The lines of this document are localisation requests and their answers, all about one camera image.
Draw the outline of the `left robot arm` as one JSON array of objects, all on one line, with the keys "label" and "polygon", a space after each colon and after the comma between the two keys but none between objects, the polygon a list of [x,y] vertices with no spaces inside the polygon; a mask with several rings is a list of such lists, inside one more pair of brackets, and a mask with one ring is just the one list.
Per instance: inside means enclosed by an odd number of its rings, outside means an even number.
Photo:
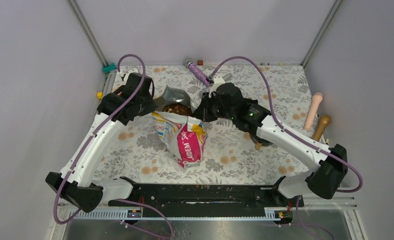
[{"label": "left robot arm", "polygon": [[46,177],[46,183],[60,198],[86,213],[116,199],[129,206],[139,201],[139,191],[125,177],[96,181],[94,174],[122,128],[135,117],[156,109],[154,92],[151,77],[133,72],[125,76],[124,85],[102,98],[80,148],[59,172],[50,172]]}]

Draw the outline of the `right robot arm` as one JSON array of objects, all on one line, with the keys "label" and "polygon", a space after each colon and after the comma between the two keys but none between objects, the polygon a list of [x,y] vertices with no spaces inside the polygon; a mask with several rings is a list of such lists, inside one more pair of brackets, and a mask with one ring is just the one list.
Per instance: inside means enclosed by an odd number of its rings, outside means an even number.
[{"label": "right robot arm", "polygon": [[231,120],[239,130],[262,143],[278,146],[308,168],[304,173],[277,181],[277,189],[272,191],[271,198],[278,206],[286,205],[295,196],[309,193],[329,200],[347,174],[344,147],[339,144],[329,147],[282,124],[257,100],[245,98],[232,83],[221,84],[212,93],[205,92],[193,117],[203,122]]}]

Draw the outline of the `pet food bag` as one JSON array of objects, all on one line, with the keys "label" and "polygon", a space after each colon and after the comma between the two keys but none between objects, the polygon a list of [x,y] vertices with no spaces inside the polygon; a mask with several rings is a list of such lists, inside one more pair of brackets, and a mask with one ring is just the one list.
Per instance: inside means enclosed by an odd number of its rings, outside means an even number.
[{"label": "pet food bag", "polygon": [[152,118],[161,142],[181,167],[199,166],[207,133],[203,122],[192,117],[195,107],[190,96],[184,90],[167,86],[154,102],[157,108]]}]

